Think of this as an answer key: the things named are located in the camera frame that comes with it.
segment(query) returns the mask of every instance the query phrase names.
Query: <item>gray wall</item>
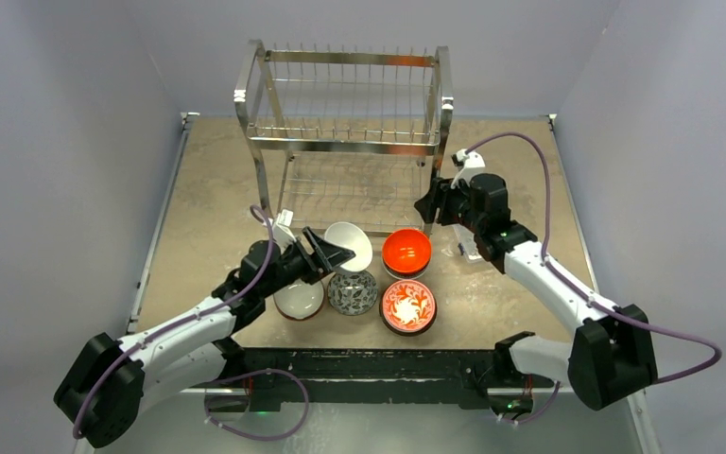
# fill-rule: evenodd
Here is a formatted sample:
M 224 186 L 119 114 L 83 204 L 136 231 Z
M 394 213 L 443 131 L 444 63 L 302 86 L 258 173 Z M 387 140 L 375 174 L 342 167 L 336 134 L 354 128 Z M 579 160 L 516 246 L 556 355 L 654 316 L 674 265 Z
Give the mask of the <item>gray wall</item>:
M 0 453 L 73 448 L 52 394 L 125 327 L 178 121 L 122 2 L 0 1 Z
M 457 114 L 557 112 L 619 0 L 128 0 L 181 110 L 233 112 L 249 38 L 450 46 Z
M 726 2 L 623 1 L 557 135 L 603 292 L 726 352 Z M 655 344 L 663 373 L 710 354 Z M 667 452 L 726 452 L 726 356 L 648 397 Z

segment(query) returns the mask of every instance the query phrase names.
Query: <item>orange bowl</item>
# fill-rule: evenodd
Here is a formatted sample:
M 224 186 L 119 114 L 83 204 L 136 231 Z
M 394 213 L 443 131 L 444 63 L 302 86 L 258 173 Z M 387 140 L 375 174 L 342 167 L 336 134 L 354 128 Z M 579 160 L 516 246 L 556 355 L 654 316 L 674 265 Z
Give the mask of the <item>orange bowl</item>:
M 383 262 L 391 271 L 409 276 L 423 271 L 430 263 L 433 246 L 430 238 L 416 229 L 402 229 L 383 243 Z
M 418 281 L 394 282 L 380 305 L 386 326 L 403 336 L 416 336 L 430 329 L 437 314 L 433 292 Z

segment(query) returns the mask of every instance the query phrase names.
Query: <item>metal wire rack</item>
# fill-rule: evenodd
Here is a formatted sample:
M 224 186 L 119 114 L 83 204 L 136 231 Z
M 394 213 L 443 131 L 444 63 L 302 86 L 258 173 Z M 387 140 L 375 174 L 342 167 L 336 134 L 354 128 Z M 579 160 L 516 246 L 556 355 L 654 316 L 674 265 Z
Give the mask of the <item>metal wire rack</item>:
M 429 233 L 412 205 L 441 170 L 452 121 L 447 48 L 429 55 L 315 44 L 266 50 L 257 40 L 249 47 L 234 104 L 264 209 L 260 150 L 282 149 L 278 211 L 290 209 L 316 229 L 347 220 L 370 234 Z
M 425 158 L 302 151 L 287 164 L 277 211 L 293 211 L 294 227 L 324 230 L 341 214 L 374 234 L 422 227 L 413 202 L 423 195 Z

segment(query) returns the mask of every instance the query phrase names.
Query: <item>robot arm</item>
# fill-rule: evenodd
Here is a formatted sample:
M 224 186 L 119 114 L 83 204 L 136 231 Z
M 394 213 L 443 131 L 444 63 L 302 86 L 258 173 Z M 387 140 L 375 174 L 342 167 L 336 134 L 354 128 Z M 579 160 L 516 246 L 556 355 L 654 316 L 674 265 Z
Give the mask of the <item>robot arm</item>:
M 503 340 L 495 348 L 500 365 L 567 383 L 593 410 L 653 384 L 658 372 L 650 333 L 617 323 L 591 305 L 612 307 L 643 323 L 648 321 L 645 313 L 636 306 L 616 307 L 546 255 L 537 236 L 511 219 L 505 181 L 485 173 L 476 151 L 461 150 L 453 162 L 458 175 L 435 179 L 415 204 L 424 222 L 460 224 L 472 231 L 480 255 L 533 293 L 573 334 L 571 343 L 528 332 Z M 589 299 L 565 285 L 547 261 Z
M 267 241 L 252 244 L 240 267 L 194 308 L 137 334 L 113 340 L 102 333 L 85 344 L 55 392 L 54 403 L 76 422 L 88 394 L 97 388 L 80 427 L 93 447 L 112 443 L 140 412 L 169 395 L 224 378 L 231 359 L 225 358 L 221 342 L 259 317 L 269 295 L 297 279 L 314 284 L 354 258 L 353 251 L 324 241 L 310 228 L 302 233 L 312 253 L 293 235 L 282 236 L 283 232 L 289 231 L 285 228 L 278 237 L 285 243 L 280 244 L 283 250 L 274 248 L 257 284 L 231 306 L 224 302 L 246 288 L 261 269 Z M 96 382 L 105 376 L 97 387 Z

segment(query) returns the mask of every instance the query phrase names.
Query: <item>beige tabletop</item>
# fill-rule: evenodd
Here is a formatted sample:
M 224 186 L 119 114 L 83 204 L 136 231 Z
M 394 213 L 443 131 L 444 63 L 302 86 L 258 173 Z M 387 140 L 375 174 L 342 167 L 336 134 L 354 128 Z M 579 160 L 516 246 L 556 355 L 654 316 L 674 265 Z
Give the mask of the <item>beige tabletop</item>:
M 570 206 L 558 151 L 545 121 L 455 119 L 447 155 L 501 131 L 519 131 L 544 150 L 552 177 L 552 239 L 550 252 L 578 278 L 591 283 L 577 224 Z M 482 147 L 488 170 L 502 176 L 510 192 L 513 217 L 539 238 L 544 234 L 544 176 L 538 156 L 517 138 L 499 139 Z M 275 199 L 283 171 L 281 151 L 266 152 L 269 190 Z M 449 158 L 443 176 L 455 174 Z M 181 169 L 156 249 L 138 323 L 146 329 L 182 313 L 201 301 L 238 266 L 252 242 L 266 230 L 249 214 L 259 203 L 254 166 L 234 118 L 200 118 L 182 157 Z M 435 226 L 433 258 L 419 279 L 433 291 L 439 305 L 435 324 L 413 338 L 389 331 L 375 309 L 348 317 L 329 305 L 315 317 L 292 322 L 267 301 L 267 310 L 234 338 L 245 346 L 342 348 L 493 348 L 519 331 L 563 341 L 568 333 L 527 290 L 491 265 L 469 264 L 458 253 L 452 227 Z M 373 238 L 369 271 L 382 293 L 394 279 L 382 269 Z

